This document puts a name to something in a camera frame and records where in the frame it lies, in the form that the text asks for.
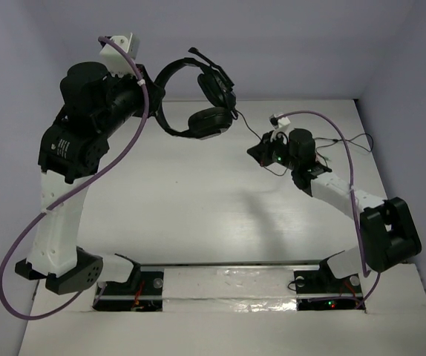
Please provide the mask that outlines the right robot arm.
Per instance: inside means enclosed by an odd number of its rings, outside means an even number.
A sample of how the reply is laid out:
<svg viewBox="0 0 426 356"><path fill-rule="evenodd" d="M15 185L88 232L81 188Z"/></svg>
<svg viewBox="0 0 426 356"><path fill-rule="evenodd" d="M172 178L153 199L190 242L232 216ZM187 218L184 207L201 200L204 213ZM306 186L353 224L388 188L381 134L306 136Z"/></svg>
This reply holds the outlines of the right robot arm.
<svg viewBox="0 0 426 356"><path fill-rule="evenodd" d="M336 208L358 229L355 248L321 261L318 282L324 290L337 290L345 277L359 271L382 273L421 253L422 243L407 203L399 197L374 196L337 176L319 162L308 130L270 131L247 154L263 168L277 163L289 169L299 190Z"/></svg>

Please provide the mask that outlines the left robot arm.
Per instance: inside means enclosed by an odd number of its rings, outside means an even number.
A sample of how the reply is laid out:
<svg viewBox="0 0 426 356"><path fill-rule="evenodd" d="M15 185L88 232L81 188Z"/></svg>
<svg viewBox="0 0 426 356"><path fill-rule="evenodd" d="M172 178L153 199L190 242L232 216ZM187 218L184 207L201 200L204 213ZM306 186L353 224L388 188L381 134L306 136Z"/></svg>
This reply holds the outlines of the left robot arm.
<svg viewBox="0 0 426 356"><path fill-rule="evenodd" d="M57 295L89 289L101 276L103 258L77 243L80 218L87 182L99 173L109 138L143 114L137 82L132 74L115 76L101 63L83 62L59 84L63 105L42 136L38 158L45 217L29 256L15 267L25 279L44 280Z"/></svg>

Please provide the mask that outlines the metal rail with tape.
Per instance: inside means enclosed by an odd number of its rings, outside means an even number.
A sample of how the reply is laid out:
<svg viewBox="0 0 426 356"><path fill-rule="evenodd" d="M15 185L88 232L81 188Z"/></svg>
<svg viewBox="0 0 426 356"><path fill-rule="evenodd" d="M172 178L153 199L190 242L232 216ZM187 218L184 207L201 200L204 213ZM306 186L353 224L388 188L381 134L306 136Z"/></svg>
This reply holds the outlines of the metal rail with tape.
<svg viewBox="0 0 426 356"><path fill-rule="evenodd" d="M320 263L213 263L144 265L163 268L162 312L296 312L287 288L294 271Z"/></svg>

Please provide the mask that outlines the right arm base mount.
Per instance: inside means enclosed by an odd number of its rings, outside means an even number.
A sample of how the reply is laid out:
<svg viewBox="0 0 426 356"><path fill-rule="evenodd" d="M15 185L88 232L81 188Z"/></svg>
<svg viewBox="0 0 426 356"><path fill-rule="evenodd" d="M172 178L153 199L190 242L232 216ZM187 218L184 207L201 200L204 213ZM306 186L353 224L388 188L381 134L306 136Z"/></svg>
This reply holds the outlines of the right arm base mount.
<svg viewBox="0 0 426 356"><path fill-rule="evenodd" d="M295 292L300 312L353 310L364 299L358 275L336 279L319 270L294 271L287 288Z"/></svg>

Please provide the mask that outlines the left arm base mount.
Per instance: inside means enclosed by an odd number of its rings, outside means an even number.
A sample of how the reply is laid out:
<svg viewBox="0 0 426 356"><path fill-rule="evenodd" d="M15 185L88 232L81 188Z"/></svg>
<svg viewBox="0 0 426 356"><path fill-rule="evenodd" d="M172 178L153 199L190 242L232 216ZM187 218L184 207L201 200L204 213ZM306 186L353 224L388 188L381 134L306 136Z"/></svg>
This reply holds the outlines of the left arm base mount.
<svg viewBox="0 0 426 356"><path fill-rule="evenodd" d="M161 312L163 268L143 268L121 254L103 259L101 280L96 284L92 309L97 312Z"/></svg>

